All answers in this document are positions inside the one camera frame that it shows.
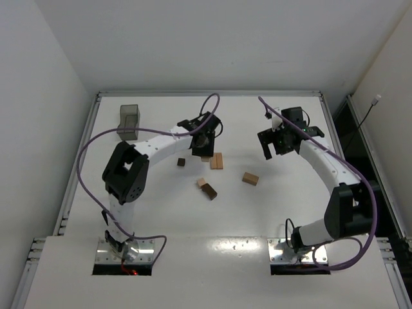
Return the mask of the light wood long block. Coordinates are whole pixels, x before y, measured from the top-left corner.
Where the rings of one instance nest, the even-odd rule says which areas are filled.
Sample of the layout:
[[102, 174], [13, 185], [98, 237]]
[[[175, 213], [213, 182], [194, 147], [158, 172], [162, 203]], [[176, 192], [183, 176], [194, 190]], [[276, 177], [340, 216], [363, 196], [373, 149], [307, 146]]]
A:
[[217, 162], [217, 156], [216, 154], [213, 155], [213, 157], [210, 160], [210, 167], [212, 170], [217, 169], [218, 168], [218, 162]]
[[216, 166], [217, 166], [217, 169], [223, 169], [223, 155], [222, 155], [222, 153], [216, 153]]

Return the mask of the light brown block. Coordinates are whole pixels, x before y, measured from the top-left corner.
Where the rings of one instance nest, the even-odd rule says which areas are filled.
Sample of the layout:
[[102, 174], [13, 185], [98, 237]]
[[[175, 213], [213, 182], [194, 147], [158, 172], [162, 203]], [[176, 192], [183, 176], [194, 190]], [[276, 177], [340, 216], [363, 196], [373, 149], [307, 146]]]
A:
[[245, 183], [248, 183], [250, 185], [256, 186], [258, 184], [258, 181], [259, 181], [259, 176], [255, 175], [255, 174], [245, 172], [243, 174], [242, 181], [245, 182]]

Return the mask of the tan wood cube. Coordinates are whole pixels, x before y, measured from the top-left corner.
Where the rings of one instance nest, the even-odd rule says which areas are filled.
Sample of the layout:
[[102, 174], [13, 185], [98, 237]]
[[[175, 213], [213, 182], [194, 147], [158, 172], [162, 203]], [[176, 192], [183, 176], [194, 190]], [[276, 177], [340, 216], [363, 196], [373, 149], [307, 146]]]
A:
[[199, 179], [197, 179], [196, 183], [197, 183], [199, 188], [202, 188], [207, 182], [205, 181], [204, 178], [199, 178]]

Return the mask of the dark wood arch block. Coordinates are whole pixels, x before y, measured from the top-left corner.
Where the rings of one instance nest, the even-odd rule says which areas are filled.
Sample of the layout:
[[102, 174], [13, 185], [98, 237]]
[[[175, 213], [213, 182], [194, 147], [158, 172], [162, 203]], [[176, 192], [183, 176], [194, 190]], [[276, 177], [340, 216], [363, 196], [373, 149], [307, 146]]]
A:
[[209, 183], [202, 185], [201, 190], [209, 197], [210, 200], [215, 199], [218, 195]]

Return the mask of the smoky transparent plastic box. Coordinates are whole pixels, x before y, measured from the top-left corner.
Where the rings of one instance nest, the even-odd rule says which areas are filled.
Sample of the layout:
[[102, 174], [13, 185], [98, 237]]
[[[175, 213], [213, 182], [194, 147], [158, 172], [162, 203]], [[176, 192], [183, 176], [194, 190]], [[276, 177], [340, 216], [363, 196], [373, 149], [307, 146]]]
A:
[[120, 123], [117, 127], [117, 134], [123, 141], [137, 141], [139, 127], [140, 110], [137, 104], [121, 105]]

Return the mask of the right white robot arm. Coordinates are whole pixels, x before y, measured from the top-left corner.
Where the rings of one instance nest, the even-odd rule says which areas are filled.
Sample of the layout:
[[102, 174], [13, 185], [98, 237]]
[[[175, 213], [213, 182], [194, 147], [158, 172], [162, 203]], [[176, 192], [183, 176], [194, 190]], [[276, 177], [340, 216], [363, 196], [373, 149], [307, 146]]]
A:
[[309, 126], [303, 109], [266, 111], [265, 116], [272, 126], [257, 134], [265, 158], [272, 158], [270, 145], [278, 155], [296, 152], [312, 166], [330, 193], [323, 218], [293, 229], [289, 245], [294, 252], [370, 232], [377, 222], [373, 219], [377, 208], [373, 187], [329, 150], [324, 133], [317, 126]]

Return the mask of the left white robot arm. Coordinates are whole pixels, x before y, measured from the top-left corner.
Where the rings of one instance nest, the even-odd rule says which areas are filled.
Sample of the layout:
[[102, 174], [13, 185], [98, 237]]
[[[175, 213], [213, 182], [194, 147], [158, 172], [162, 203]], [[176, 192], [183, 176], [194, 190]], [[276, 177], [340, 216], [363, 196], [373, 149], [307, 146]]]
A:
[[105, 239], [115, 252], [125, 251], [131, 239], [135, 201], [145, 189], [149, 168], [187, 149], [194, 156], [212, 156], [219, 125], [221, 120], [206, 112], [192, 120], [182, 120], [166, 135], [134, 144], [117, 144], [102, 175], [112, 215], [104, 215], [108, 226]]

